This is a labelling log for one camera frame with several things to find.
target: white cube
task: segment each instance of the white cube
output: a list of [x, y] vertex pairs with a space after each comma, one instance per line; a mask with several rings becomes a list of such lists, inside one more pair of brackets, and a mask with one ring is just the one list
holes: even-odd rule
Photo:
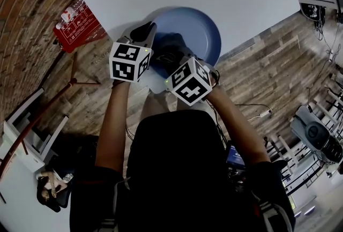
[[192, 106], [212, 91], [209, 69], [194, 57], [180, 66], [166, 81], [168, 89]]
[[114, 42], [109, 55], [109, 69], [112, 79], [138, 82], [149, 67], [151, 48]]

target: black sleeve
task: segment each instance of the black sleeve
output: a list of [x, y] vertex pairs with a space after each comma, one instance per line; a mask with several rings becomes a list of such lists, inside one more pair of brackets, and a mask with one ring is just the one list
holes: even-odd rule
[[259, 199], [282, 207], [294, 230], [295, 218], [292, 206], [282, 184], [281, 171], [270, 162], [260, 162], [247, 170], [247, 183]]
[[114, 186], [123, 180], [116, 171], [94, 167], [75, 174], [71, 192], [70, 231], [94, 231], [113, 218]]

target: brick wall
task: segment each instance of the brick wall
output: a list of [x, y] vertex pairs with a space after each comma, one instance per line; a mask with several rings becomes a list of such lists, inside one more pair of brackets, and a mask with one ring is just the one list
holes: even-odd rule
[[60, 52], [53, 27], [72, 0], [0, 0], [0, 132]]

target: black shirt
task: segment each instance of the black shirt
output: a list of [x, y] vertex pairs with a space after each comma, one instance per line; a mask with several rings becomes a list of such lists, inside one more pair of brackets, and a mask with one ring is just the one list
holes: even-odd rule
[[[213, 119], [204, 111], [176, 111], [141, 121], [126, 176], [127, 186], [119, 183], [123, 177], [118, 172], [108, 168], [76, 174], [72, 232], [94, 231], [113, 218], [120, 232], [263, 227], [252, 195], [237, 193], [229, 184], [225, 149]], [[294, 216], [273, 164], [250, 167], [247, 186]]]

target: person in black clothing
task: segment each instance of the person in black clothing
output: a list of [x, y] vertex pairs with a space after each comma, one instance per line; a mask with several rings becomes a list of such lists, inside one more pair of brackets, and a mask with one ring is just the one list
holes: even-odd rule
[[206, 98], [245, 162], [249, 193], [240, 194], [229, 184], [225, 148], [209, 113], [170, 112], [165, 96], [152, 93], [132, 142], [125, 182], [129, 88], [130, 83], [114, 84], [95, 167], [75, 175], [72, 232], [112, 231], [114, 226], [120, 232], [271, 231], [261, 209], [266, 204], [276, 205], [289, 220], [277, 231], [294, 229], [280, 170], [270, 162], [263, 139], [218, 85]]

